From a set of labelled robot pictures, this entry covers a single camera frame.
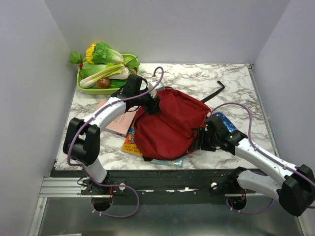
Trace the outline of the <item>red backpack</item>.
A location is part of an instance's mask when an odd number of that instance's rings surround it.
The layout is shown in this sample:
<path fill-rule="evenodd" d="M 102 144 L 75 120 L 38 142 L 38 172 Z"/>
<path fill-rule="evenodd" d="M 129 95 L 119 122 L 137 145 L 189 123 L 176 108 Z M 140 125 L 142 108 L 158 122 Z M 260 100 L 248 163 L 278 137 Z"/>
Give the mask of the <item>red backpack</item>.
<path fill-rule="evenodd" d="M 205 127 L 206 115 L 211 112 L 205 104 L 225 86 L 202 100 L 171 87 L 157 93 L 161 114 L 149 115 L 140 108 L 135 116 L 135 143 L 144 161 L 176 160 L 192 153 L 193 139 L 199 127 Z"/>

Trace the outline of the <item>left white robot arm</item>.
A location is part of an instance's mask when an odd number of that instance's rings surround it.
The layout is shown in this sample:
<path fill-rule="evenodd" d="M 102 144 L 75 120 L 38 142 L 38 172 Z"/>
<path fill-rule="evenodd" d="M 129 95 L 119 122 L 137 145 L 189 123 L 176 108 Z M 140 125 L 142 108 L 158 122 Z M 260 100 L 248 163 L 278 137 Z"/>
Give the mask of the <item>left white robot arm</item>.
<path fill-rule="evenodd" d="M 108 101 L 92 114 L 83 119 L 70 120 L 63 144 L 63 153 L 67 155 L 68 165 L 81 167 L 94 181 L 92 188 L 98 194 L 104 194 L 109 189 L 106 180 L 107 170 L 99 160 L 100 135 L 102 131 L 117 117 L 130 108 L 139 106 L 159 111 L 157 89 L 162 87 L 162 79 L 147 83 L 137 75 L 129 75 L 125 85 L 113 93 Z"/>

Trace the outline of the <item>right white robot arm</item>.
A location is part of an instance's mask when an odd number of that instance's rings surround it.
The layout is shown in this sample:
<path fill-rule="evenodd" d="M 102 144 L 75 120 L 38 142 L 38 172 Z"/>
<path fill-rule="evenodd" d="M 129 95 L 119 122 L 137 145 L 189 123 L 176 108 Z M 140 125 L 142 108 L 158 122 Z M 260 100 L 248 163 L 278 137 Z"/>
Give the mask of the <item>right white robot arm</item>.
<path fill-rule="evenodd" d="M 229 131 L 220 117 L 210 117 L 196 129 L 194 149 L 216 151 L 220 148 L 255 165 L 265 174 L 258 175 L 244 168 L 226 181 L 233 193 L 252 190 L 276 200 L 293 216 L 301 216 L 315 201 L 315 176 L 307 165 L 286 162 L 252 142 L 239 131 Z"/>

